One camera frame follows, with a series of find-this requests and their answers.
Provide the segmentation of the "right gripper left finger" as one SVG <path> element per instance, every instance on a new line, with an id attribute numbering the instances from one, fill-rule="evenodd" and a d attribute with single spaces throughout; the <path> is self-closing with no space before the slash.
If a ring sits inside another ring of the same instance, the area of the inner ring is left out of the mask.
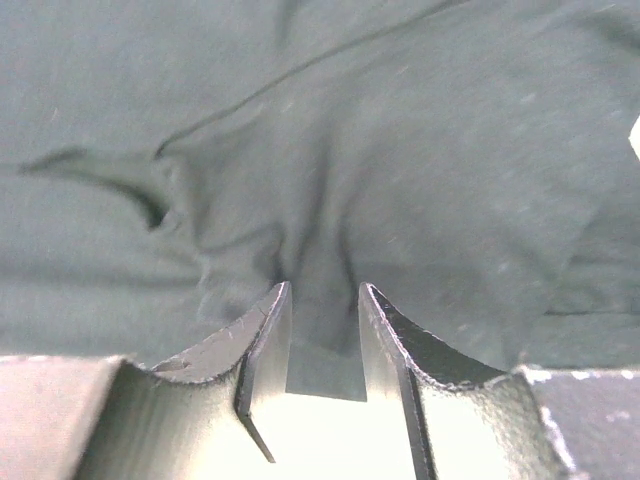
<path id="1" fill-rule="evenodd" d="M 5 479 L 257 479 L 278 452 L 292 292 L 145 368 L 122 356 L 5 356 Z"/>

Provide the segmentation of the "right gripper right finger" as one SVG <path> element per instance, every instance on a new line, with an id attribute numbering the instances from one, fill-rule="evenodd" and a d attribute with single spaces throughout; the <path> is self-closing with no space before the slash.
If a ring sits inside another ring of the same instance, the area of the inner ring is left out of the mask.
<path id="1" fill-rule="evenodd" d="M 358 294 L 375 438 L 399 479 L 635 479 L 639 373 L 504 372 L 404 316 L 374 285 Z"/>

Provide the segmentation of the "black t shirt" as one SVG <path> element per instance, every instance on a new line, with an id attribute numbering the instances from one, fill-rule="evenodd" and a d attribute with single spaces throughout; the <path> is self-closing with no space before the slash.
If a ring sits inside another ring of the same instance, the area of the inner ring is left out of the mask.
<path id="1" fill-rule="evenodd" d="M 635 1 L 5 1 L 1 350 L 152 365 L 293 289 L 364 394 L 361 283 L 500 369 L 639 361 Z"/>

